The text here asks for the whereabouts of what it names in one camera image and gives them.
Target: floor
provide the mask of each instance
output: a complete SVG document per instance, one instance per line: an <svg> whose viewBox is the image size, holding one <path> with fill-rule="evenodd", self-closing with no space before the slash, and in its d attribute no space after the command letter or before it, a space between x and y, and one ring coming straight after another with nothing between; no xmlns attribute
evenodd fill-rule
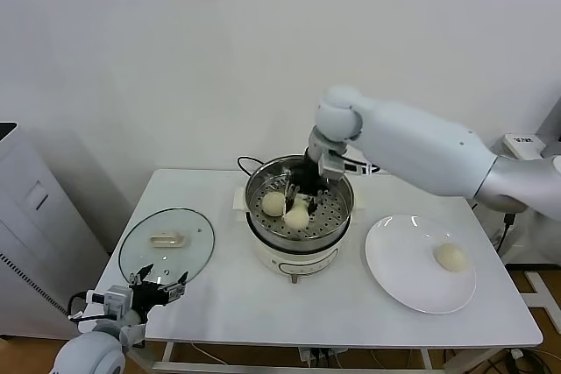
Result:
<svg viewBox="0 0 561 374"><path fill-rule="evenodd" d="M540 272L543 281L550 288L557 303L561 305L561 271ZM522 272L511 272L518 289L522 293L532 292L528 281ZM551 352L561 357L561 335L553 328L547 314L540 309L531 310L537 324L543 332L543 344L538 348ZM59 349L64 345L63 341L52 341L44 339L11 338L0 342L0 373L2 374L39 374L47 373L53 367L53 360ZM163 353L163 343L149 343L156 355ZM273 347L248 347L248 346L226 346L226 345L199 345L203 350L212 355L222 358L230 364L249 365L276 365L276 366L306 366L300 362L296 348L273 348ZM553 373L561 373L561 361L539 354L550 366ZM430 352L431 360L435 368L440 368L444 360L444 352L434 349ZM174 361L186 361L193 363L213 363L212 359L190 345L178 345L172 356ZM339 361L345 368L384 368L404 369L422 368L422 359L418 351L409 352L406 349L376 349L374 354L368 349L351 349L340 354ZM475 374L483 374L488 364L482 365ZM506 373L504 365L498 364L501 373ZM125 374L141 374L143 371L131 360L127 360Z"/></svg>

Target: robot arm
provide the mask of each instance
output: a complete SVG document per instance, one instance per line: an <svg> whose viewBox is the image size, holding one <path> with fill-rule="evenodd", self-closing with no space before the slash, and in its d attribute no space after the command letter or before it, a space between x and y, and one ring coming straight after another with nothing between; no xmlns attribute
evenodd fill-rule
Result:
<svg viewBox="0 0 561 374"><path fill-rule="evenodd" d="M187 273L167 285L145 281L153 265L132 273L129 286L112 286L104 295L90 291L88 303L103 304L103 315L93 331L67 342L54 360L51 374L122 374L124 354L144 341L148 313L185 293ZM70 321L79 321L75 317Z"/></svg>
<svg viewBox="0 0 561 374"><path fill-rule="evenodd" d="M316 113L309 157L319 174L343 174L346 145L392 175L432 194L476 199L517 213L527 206L561 221L561 157L519 161L497 157L473 131L398 102L333 87Z"/></svg>

